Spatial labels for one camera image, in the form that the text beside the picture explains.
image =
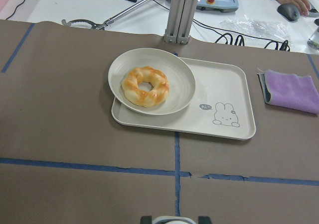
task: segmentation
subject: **bunny illustration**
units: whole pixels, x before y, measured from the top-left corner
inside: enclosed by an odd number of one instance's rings
[[[214,124],[239,127],[238,117],[231,104],[217,103],[216,112],[214,114]]]

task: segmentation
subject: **emergency stop button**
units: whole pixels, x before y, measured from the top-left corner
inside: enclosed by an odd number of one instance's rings
[[[214,4],[215,0],[207,0],[209,4]]]

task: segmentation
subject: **metal pole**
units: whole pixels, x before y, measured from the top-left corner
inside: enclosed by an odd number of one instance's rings
[[[124,11],[120,12],[119,14],[107,19],[106,21],[104,21],[101,25],[99,25],[97,27],[98,30],[102,29],[105,26],[108,26],[112,23],[114,23],[116,20],[120,19],[123,16],[126,16],[127,14],[131,13],[132,11],[134,11],[136,8],[140,7],[141,5],[144,5],[145,3],[147,3],[148,1],[152,1],[152,0],[141,0],[139,2],[137,2],[136,4],[134,4],[133,6],[125,9]]]
[[[164,41],[186,44],[196,10],[197,0],[171,0]]]

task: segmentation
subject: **speech bubble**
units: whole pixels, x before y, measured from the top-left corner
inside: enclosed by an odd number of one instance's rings
[[[206,105],[206,104],[200,104],[199,107],[202,109],[202,110],[211,110],[212,106],[210,105]]]

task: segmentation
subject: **round plate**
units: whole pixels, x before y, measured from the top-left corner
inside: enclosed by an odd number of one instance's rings
[[[126,99],[122,81],[135,67],[151,66],[161,70],[169,81],[169,96],[160,105],[153,107],[137,106]],[[172,53],[139,48],[127,51],[116,58],[108,74],[110,88],[115,97],[128,108],[143,114],[164,115],[185,108],[195,93],[195,77],[189,66]]]

